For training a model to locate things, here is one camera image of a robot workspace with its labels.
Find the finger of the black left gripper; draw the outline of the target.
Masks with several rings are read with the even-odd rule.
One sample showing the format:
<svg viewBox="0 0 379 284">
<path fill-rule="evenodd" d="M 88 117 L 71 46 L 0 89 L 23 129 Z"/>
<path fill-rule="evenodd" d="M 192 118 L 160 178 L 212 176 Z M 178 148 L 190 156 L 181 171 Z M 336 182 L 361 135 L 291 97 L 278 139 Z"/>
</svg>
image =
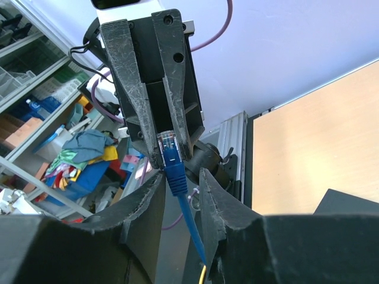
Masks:
<svg viewBox="0 0 379 284">
<path fill-rule="evenodd" d="M 146 84 L 140 77 L 129 22 L 106 22 L 100 30 L 132 145 L 149 158 L 154 169 L 161 169 L 157 132 Z"/>
<path fill-rule="evenodd" d="M 152 14 L 153 28 L 164 71 L 163 85 L 174 133 L 184 160 L 192 157 L 184 108 L 185 39 L 181 13 L 168 9 Z"/>
</svg>

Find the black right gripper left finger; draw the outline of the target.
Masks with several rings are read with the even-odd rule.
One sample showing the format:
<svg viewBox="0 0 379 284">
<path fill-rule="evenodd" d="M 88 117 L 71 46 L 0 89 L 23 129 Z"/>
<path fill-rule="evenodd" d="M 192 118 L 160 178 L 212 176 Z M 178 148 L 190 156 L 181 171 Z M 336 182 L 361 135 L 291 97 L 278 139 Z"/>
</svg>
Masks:
<svg viewBox="0 0 379 284">
<path fill-rule="evenodd" d="M 166 177 L 157 172 L 80 223 L 1 217 L 1 282 L 153 283 L 165 196 Z"/>
</svg>

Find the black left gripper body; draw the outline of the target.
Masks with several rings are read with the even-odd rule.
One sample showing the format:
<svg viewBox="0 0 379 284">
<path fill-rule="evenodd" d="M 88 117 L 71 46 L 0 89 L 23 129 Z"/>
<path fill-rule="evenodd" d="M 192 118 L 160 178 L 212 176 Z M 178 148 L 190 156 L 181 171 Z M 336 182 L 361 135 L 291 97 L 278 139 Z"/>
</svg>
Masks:
<svg viewBox="0 0 379 284">
<path fill-rule="evenodd" d="M 204 132 L 192 62 L 192 24 L 149 16 L 100 25 L 116 94 L 133 147 L 161 166 L 158 134 L 173 131 L 184 160 Z"/>
</svg>

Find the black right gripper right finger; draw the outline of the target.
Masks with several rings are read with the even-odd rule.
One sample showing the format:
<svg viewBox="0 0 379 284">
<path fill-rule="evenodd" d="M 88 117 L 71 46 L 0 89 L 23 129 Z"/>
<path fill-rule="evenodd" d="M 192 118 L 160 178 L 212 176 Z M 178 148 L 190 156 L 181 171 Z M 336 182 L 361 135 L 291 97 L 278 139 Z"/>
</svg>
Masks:
<svg viewBox="0 0 379 284">
<path fill-rule="evenodd" d="M 200 172 L 212 283 L 377 283 L 378 217 L 261 215 Z"/>
</svg>

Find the black network switch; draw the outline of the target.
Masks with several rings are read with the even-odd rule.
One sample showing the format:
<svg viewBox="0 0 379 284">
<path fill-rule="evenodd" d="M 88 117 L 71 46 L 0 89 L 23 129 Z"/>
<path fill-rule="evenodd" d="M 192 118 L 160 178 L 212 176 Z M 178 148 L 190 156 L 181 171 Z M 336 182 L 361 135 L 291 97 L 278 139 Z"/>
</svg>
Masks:
<svg viewBox="0 0 379 284">
<path fill-rule="evenodd" d="M 378 202 L 328 189 L 313 215 L 328 218 L 378 217 Z"/>
</svg>

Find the shelf with clutter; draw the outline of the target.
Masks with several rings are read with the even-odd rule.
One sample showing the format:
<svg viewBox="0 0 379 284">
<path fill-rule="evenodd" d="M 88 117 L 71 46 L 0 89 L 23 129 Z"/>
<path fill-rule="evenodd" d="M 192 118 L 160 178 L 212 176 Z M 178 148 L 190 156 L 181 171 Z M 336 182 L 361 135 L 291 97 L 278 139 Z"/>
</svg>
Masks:
<svg viewBox="0 0 379 284">
<path fill-rule="evenodd" d="M 89 217 L 109 206 L 111 186 L 136 182 L 150 169 L 127 133 L 110 70 L 86 55 L 101 51 L 99 22 L 80 43 L 64 46 L 62 31 L 44 27 L 30 1 L 1 2 L 1 173 L 25 182 L 1 193 L 1 211 L 60 220 Z"/>
</svg>

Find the aluminium rail frame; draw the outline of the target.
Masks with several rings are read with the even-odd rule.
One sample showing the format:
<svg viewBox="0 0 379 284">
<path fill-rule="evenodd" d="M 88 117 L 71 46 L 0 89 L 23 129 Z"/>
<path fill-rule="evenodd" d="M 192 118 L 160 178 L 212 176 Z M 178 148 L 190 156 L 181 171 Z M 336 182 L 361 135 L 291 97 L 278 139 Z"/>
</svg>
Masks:
<svg viewBox="0 0 379 284">
<path fill-rule="evenodd" d="M 249 116 L 245 111 L 207 130 L 201 141 L 215 145 L 221 157 L 230 154 L 225 171 L 235 180 L 231 193 L 247 207 L 252 206 L 253 126 L 268 111 Z"/>
</svg>

